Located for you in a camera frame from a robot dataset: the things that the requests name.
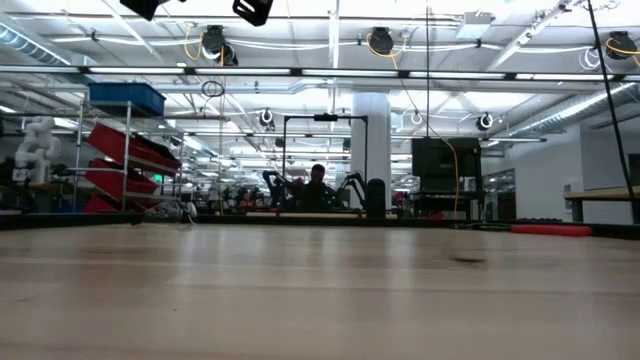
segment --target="black monitor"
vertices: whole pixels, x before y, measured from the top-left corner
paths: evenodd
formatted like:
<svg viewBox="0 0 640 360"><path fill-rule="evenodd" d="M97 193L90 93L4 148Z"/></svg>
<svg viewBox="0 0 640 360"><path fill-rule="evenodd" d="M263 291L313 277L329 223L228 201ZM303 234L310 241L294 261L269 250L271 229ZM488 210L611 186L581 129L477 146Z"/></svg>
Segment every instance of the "black monitor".
<svg viewBox="0 0 640 360"><path fill-rule="evenodd" d="M447 141L456 150L458 158L458 176L475 177L480 171L480 140L477 138L453 138ZM451 148L442 140L434 138L413 139L413 176L421 178L453 179L455 165Z"/></svg>

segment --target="white wall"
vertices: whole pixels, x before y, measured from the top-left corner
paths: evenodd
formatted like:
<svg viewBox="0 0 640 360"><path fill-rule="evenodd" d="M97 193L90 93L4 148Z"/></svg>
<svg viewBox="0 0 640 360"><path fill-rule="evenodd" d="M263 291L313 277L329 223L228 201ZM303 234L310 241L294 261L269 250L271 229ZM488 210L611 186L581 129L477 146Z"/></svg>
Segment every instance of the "white wall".
<svg viewBox="0 0 640 360"><path fill-rule="evenodd" d="M592 130L594 123L610 120L601 115L581 123L582 166L586 190L626 186L613 127ZM620 124L625 161L628 154L640 153L640 118ZM584 219L588 223L633 224L631 204L624 202L585 202Z"/></svg>
<svg viewBox="0 0 640 360"><path fill-rule="evenodd" d="M515 169L518 218L572 220L563 194L565 184L583 190L580 126L566 131L547 135L545 143L514 145L504 159L483 159L485 175Z"/></svg>

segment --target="red foam pad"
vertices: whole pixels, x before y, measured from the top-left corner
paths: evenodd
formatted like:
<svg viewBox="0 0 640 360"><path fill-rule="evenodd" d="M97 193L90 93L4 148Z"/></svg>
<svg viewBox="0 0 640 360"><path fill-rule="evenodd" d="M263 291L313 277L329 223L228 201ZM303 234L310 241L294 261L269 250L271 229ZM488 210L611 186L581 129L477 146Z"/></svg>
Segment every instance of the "red foam pad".
<svg viewBox="0 0 640 360"><path fill-rule="evenodd" d="M558 236L591 236L592 231L588 226L562 226L562 225L513 225L511 232L516 234L538 234Z"/></svg>

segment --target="white column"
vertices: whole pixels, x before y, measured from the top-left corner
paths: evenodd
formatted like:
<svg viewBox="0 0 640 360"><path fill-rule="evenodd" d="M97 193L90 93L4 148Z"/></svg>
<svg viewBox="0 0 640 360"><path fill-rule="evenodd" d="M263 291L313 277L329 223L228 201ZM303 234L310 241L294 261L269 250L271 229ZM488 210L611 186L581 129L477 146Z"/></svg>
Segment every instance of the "white column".
<svg viewBox="0 0 640 360"><path fill-rule="evenodd" d="M381 179L386 185L387 209L391 208L391 108L387 93L355 93L351 106L353 116L369 117L369 151L367 179ZM365 124L351 121L351 172L365 170ZM351 206L360 207L352 193Z"/></svg>

